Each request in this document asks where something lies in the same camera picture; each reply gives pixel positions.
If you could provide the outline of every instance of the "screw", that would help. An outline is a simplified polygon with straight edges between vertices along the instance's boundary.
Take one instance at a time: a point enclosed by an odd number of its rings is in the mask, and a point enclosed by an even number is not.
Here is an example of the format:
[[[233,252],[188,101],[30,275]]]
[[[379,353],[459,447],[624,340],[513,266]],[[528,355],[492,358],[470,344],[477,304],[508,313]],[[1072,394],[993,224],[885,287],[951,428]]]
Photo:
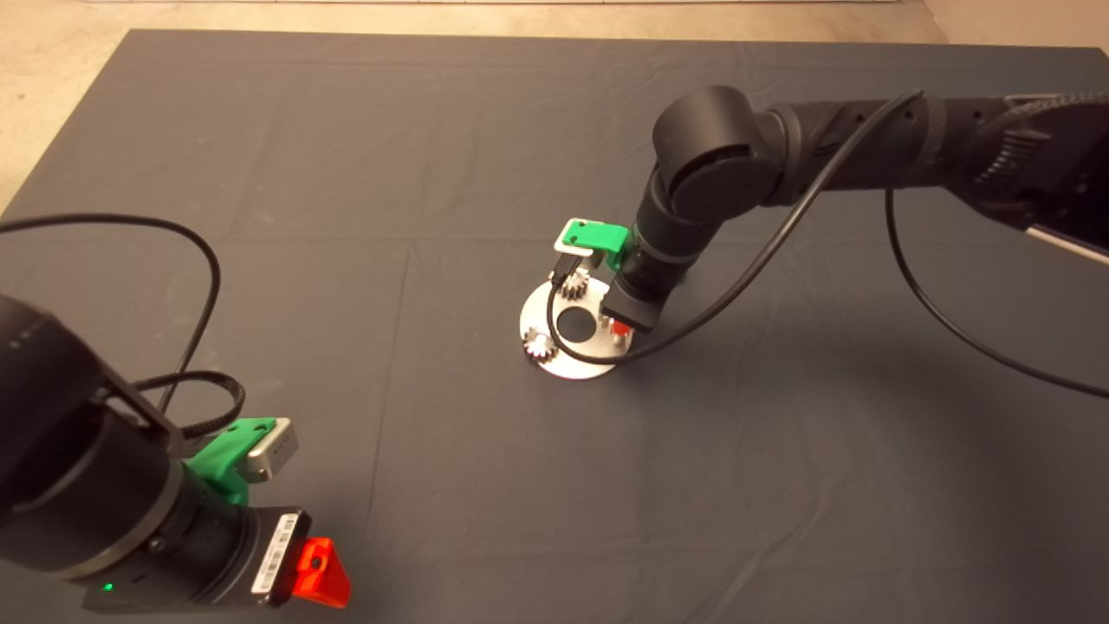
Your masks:
[[[164,551],[169,545],[170,541],[165,538],[151,538],[150,541],[146,542],[146,551],[156,555]]]

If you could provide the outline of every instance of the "green gripper bracket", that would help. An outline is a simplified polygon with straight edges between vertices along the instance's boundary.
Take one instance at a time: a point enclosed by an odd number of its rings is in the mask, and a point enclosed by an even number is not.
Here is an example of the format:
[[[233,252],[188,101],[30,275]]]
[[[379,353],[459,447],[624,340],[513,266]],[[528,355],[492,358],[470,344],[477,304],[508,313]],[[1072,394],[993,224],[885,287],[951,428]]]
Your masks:
[[[277,419],[238,419],[189,460],[189,468],[228,503],[245,505],[250,493],[235,467],[276,424]]]
[[[620,269],[620,259],[631,231],[623,225],[598,221],[574,221],[566,229],[562,244],[604,252],[604,262],[613,270]]]

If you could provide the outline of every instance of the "metal gear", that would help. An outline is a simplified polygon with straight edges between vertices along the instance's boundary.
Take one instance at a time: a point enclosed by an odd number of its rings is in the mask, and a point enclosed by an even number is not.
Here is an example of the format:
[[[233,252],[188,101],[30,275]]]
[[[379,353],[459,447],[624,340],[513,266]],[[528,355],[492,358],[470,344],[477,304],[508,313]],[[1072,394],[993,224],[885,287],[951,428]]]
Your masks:
[[[551,337],[536,328],[528,328],[527,334],[523,335],[523,351],[532,360],[543,365],[550,362],[551,358],[558,355],[558,347],[554,346]]]
[[[589,270],[579,266],[562,282],[559,294],[570,300],[577,300],[586,295],[587,288],[589,288]]]

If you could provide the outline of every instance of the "red plastic part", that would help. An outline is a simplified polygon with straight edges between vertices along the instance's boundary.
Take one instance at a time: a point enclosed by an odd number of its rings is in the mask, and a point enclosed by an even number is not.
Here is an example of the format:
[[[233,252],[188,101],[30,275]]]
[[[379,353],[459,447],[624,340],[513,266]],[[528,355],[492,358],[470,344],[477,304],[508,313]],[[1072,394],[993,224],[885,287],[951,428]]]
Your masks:
[[[631,334],[631,328],[613,319],[612,334],[614,334],[615,336],[628,336]]]
[[[308,538],[304,543],[296,563],[293,595],[335,608],[343,608],[350,600],[350,580],[329,539]]]

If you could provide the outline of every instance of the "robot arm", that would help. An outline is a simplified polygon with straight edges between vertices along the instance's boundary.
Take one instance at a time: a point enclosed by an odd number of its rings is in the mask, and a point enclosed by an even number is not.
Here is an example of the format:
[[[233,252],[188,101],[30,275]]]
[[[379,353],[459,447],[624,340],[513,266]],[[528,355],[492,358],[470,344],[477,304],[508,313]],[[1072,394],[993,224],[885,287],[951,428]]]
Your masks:
[[[720,226],[793,203],[883,101],[754,112],[728,86],[659,116],[658,164],[602,304],[641,333]],[[885,120],[826,190],[942,186],[979,213],[1109,262],[1109,95],[918,99]]]
[[[176,378],[228,388],[237,416],[231,378]],[[346,604],[349,583],[330,541],[308,536],[308,514],[246,504],[246,484],[295,449],[287,420],[240,419],[186,459],[182,431],[139,386],[0,295],[0,559],[84,587],[101,613]]]

